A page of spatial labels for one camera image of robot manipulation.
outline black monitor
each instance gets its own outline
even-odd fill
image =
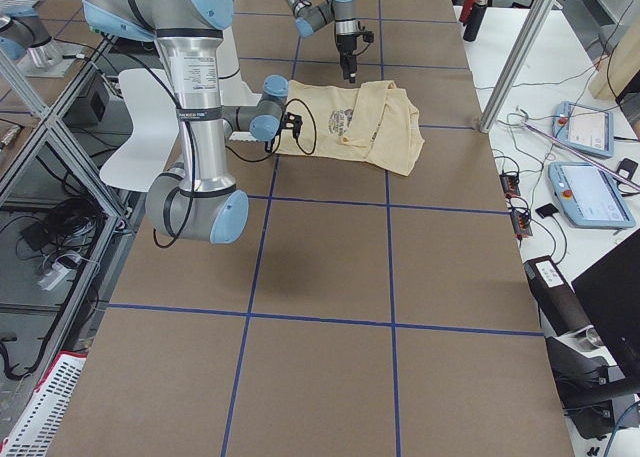
[[[640,231],[585,270],[572,286],[624,379],[567,395],[565,406],[640,395]]]

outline power strip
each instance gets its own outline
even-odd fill
[[[65,252],[62,257],[58,257],[51,266],[51,269],[47,270],[38,281],[38,285],[42,290],[52,290],[58,285],[69,272],[78,268],[82,256],[72,250]]]

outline white desk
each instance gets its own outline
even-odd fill
[[[527,10],[521,9],[487,9],[477,39],[474,42],[465,42],[464,44],[469,67],[473,72],[478,100],[483,109],[492,92],[492,89],[483,90],[483,88],[495,85],[498,80],[511,47],[525,21],[527,12]],[[589,57],[584,52],[582,45],[562,12],[552,11],[529,53],[525,65],[520,71],[516,85],[523,82],[561,82],[568,77],[581,73],[590,66]],[[587,82],[593,75],[594,72],[589,70],[579,77],[558,85],[515,87],[509,93],[507,101],[500,111],[499,120],[506,121],[507,114],[516,111],[518,107],[526,110],[531,118],[551,116],[555,113],[558,103],[563,100],[578,101],[581,104],[597,108],[613,107],[615,102],[594,99],[586,89]],[[512,117],[511,121],[515,123],[518,119]],[[539,129],[551,133],[550,118],[531,123]],[[551,144],[542,137],[524,129],[513,130],[520,149],[541,159],[549,152]],[[620,137],[635,138],[629,123],[619,109],[614,111],[614,134]],[[539,170],[540,164],[538,162],[515,149],[512,136],[505,125],[499,123],[494,125],[490,131],[490,139],[492,147],[515,159],[519,163],[521,170]],[[603,163],[609,168],[615,169],[623,157],[640,161],[640,144],[617,141],[615,143],[614,157],[603,161]],[[553,149],[550,159],[558,161],[578,160],[570,153],[559,148]],[[498,169],[502,168],[503,160],[497,160]],[[515,170],[515,166],[510,162],[505,161],[504,167],[506,170]],[[539,173],[521,175],[520,190],[531,209],[553,202],[546,166],[542,178],[536,186],[538,176]],[[640,198],[626,199],[626,203],[636,221],[640,222]],[[560,270],[568,281],[577,277],[638,228],[636,226],[633,229],[621,232],[576,229],[570,226],[562,213],[558,214],[556,218],[562,225],[568,239],[567,255],[559,265]],[[558,226],[551,221],[552,219],[541,221],[537,217],[536,220],[542,222],[558,242],[558,250],[555,254],[555,259],[557,260],[562,255],[564,243]],[[524,239],[520,249],[523,262],[534,257],[548,255],[553,248],[553,242],[544,230],[540,229],[536,224],[533,224],[532,230],[534,232],[533,237]],[[584,456],[591,447],[601,447],[600,455],[602,455],[607,443],[606,440],[602,442],[598,442],[595,439],[584,440],[579,436],[569,420],[567,420],[567,426],[569,427],[576,456]],[[616,435],[610,457],[637,456],[638,449],[640,449],[640,430],[621,431]]]

